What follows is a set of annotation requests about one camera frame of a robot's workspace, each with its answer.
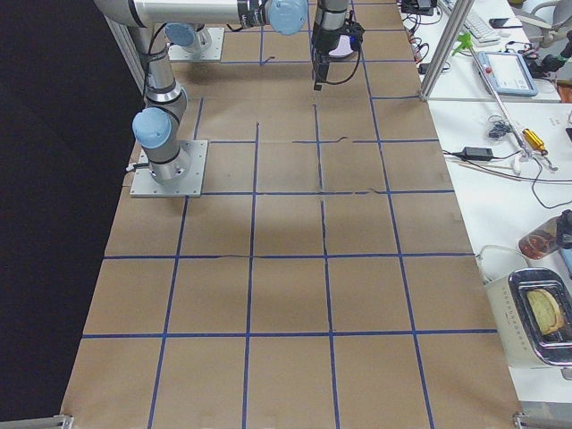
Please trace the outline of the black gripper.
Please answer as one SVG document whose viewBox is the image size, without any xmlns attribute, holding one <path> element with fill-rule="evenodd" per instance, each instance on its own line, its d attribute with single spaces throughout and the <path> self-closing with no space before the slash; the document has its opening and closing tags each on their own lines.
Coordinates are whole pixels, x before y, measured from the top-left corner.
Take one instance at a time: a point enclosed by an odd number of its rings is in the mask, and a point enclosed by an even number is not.
<svg viewBox="0 0 572 429">
<path fill-rule="evenodd" d="M 329 71 L 330 38 L 326 31 L 314 31 L 312 35 L 312 63 L 315 75 L 315 90 L 322 90 Z"/>
</svg>

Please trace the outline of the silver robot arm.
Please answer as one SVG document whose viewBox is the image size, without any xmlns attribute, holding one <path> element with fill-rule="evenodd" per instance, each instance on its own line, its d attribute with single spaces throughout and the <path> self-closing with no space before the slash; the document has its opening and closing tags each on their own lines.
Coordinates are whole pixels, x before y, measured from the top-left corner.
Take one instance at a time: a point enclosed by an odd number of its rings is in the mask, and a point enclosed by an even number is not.
<svg viewBox="0 0 572 429">
<path fill-rule="evenodd" d="M 149 175 L 161 184 L 181 181 L 192 161 L 177 140 L 188 103 L 169 59 L 170 24 L 234 23 L 243 29 L 270 25 L 290 36 L 302 29 L 306 1 L 96 1 L 107 18 L 128 28 L 144 72 L 144 109 L 132 121 L 135 139 L 148 160 Z"/>
<path fill-rule="evenodd" d="M 311 36 L 314 90 L 328 80 L 330 53 L 340 38 L 348 37 L 354 49 L 361 50 L 363 29 L 348 11 L 347 1 L 318 1 Z M 197 48 L 199 27 L 207 23 L 227 23 L 233 31 L 269 25 L 283 35 L 301 30 L 306 21 L 307 1 L 148 1 L 140 14 L 153 23 L 165 24 L 167 37 L 176 45 Z"/>
</svg>

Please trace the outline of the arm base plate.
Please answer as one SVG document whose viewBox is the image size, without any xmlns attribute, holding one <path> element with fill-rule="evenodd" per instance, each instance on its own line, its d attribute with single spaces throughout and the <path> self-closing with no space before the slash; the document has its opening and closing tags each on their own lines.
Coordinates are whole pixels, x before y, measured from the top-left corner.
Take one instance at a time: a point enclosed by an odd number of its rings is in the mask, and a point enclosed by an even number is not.
<svg viewBox="0 0 572 429">
<path fill-rule="evenodd" d="M 204 184 L 208 142 L 179 140 L 180 152 L 169 164 L 153 164 L 140 150 L 130 195 L 134 198 L 200 198 Z"/>
<path fill-rule="evenodd" d="M 203 28 L 189 46 L 171 45 L 172 63 L 217 63 L 222 59 L 224 28 Z"/>
</svg>

